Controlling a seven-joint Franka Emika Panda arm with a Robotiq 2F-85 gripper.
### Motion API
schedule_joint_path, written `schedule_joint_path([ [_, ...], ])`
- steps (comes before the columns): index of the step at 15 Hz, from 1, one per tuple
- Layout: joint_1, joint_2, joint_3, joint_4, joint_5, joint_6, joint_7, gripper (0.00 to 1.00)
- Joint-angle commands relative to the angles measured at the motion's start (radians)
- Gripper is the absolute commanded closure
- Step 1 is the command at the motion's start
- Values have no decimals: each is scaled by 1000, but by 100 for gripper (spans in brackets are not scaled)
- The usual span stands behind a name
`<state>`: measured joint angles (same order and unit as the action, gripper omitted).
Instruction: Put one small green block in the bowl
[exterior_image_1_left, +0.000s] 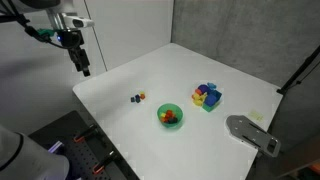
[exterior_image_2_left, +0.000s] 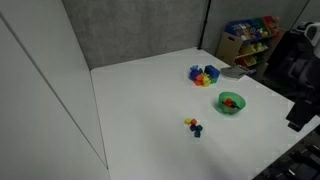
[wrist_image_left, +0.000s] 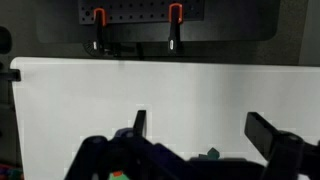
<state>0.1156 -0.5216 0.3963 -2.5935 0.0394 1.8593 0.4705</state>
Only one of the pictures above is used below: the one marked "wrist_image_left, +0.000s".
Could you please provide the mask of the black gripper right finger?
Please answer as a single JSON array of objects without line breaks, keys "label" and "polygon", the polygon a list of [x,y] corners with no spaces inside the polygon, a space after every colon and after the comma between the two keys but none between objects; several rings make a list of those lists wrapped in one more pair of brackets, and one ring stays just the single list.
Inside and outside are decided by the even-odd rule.
[{"label": "black gripper right finger", "polygon": [[257,112],[248,112],[244,133],[263,158],[268,160],[280,132]]}]

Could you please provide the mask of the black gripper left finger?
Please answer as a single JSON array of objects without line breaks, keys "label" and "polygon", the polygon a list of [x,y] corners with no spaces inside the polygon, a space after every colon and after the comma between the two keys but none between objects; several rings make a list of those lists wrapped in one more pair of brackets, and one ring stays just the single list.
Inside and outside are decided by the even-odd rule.
[{"label": "black gripper left finger", "polygon": [[134,125],[133,125],[133,131],[135,135],[144,136],[146,134],[146,126],[145,126],[146,119],[147,119],[147,111],[139,110],[137,112]]}]

